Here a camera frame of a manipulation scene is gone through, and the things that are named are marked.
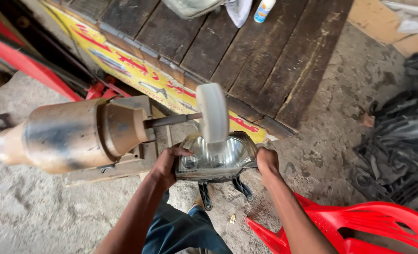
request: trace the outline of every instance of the glass object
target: glass object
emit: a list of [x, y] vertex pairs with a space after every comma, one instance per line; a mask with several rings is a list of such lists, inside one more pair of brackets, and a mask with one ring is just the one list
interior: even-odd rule
[[190, 20], [206, 14], [226, 0], [162, 0], [174, 13], [185, 20]]
[[194, 151], [191, 156], [181, 156], [175, 169], [176, 179], [185, 180], [232, 178], [256, 162], [258, 150], [243, 131], [230, 132], [227, 140], [211, 144], [201, 133], [191, 134], [180, 147]]

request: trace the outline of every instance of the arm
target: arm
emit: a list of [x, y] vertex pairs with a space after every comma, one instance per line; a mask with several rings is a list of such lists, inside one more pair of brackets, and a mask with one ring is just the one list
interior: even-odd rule
[[278, 154], [260, 147], [257, 155], [262, 184], [270, 193], [293, 254], [338, 253], [315, 226], [278, 171]]
[[175, 182], [172, 165], [175, 156], [189, 156], [185, 148], [167, 148], [157, 159], [127, 204], [120, 219], [94, 254], [141, 253], [154, 213], [165, 193]]

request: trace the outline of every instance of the white buffing wheel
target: white buffing wheel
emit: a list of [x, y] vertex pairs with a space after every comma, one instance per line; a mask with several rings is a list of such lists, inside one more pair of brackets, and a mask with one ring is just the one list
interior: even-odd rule
[[200, 129], [206, 143], [225, 141], [229, 133], [229, 115], [220, 85], [210, 83], [197, 86], [196, 107], [203, 114]]

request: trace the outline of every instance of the red plastic chair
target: red plastic chair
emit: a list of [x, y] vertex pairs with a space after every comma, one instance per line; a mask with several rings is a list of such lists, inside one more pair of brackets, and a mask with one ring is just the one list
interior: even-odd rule
[[[388, 202], [367, 202], [346, 207], [321, 206], [297, 193], [294, 194], [314, 224], [340, 254], [397, 254], [395, 251], [358, 239], [344, 239], [338, 232], [342, 227], [386, 236], [418, 249], [418, 212], [414, 210]], [[274, 254], [291, 253], [283, 228], [273, 233], [248, 217], [245, 218], [245, 222]], [[396, 222], [404, 223], [412, 231], [404, 230]]]

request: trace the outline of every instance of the white bottle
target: white bottle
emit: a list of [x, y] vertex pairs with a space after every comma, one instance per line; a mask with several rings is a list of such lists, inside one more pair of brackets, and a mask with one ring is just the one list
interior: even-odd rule
[[264, 22], [265, 18], [267, 17], [268, 13], [273, 8], [275, 3], [276, 0], [262, 0], [255, 13], [254, 20], [258, 23]]

